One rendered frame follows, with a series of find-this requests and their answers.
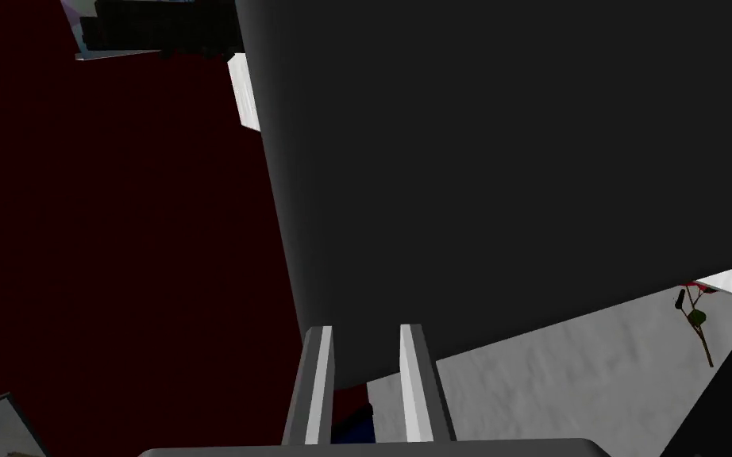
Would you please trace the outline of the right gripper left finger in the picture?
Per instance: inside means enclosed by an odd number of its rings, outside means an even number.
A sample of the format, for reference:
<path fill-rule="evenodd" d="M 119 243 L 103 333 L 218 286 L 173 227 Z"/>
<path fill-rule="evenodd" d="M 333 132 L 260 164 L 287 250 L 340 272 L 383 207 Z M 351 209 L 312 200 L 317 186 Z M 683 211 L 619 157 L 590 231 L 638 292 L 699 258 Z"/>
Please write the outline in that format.
<path fill-rule="evenodd" d="M 282 445 L 331 443 L 333 392 L 333 328 L 309 328 L 303 340 Z"/>

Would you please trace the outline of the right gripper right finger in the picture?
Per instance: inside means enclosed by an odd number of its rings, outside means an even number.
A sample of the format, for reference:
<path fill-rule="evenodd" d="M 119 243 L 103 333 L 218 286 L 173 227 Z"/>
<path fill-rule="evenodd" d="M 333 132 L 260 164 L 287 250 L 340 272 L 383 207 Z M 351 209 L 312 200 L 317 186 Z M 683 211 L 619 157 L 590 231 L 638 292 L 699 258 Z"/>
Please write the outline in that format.
<path fill-rule="evenodd" d="M 400 326 L 399 367 L 406 441 L 456 441 L 436 360 L 421 325 Z"/>

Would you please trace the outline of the dark grey rounded slab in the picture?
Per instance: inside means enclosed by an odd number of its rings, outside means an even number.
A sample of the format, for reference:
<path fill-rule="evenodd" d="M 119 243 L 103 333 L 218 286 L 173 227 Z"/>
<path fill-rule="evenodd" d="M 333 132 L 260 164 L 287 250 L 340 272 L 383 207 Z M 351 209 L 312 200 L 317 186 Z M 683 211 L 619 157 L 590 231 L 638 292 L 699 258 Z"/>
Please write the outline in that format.
<path fill-rule="evenodd" d="M 237 0 L 337 388 L 732 269 L 732 0 Z"/>

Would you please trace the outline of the red flower on brown stem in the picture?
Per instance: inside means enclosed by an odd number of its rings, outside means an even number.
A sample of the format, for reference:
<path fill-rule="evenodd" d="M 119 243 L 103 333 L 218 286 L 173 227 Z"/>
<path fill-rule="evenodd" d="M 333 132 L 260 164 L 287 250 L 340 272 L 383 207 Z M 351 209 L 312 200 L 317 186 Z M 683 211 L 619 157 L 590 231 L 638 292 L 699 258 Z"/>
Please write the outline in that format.
<path fill-rule="evenodd" d="M 703 324 L 707 320 L 707 314 L 698 307 L 698 303 L 702 297 L 716 294 L 717 292 L 718 290 L 712 286 L 707 286 L 700 282 L 687 282 L 680 285 L 679 293 L 674 302 L 674 307 L 684 316 L 693 332 L 699 338 L 707 364 L 711 368 L 715 365 L 703 331 Z"/>

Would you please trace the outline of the black furniture block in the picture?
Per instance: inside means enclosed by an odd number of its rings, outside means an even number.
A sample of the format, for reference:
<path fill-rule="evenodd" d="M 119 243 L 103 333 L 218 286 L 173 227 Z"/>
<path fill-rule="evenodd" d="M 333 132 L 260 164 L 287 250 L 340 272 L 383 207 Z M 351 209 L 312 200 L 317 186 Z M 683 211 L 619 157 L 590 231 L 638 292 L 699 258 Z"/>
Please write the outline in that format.
<path fill-rule="evenodd" d="M 82 16 L 83 43 L 92 52 L 158 51 L 220 56 L 245 51 L 235 0 L 95 0 L 94 16 Z"/>

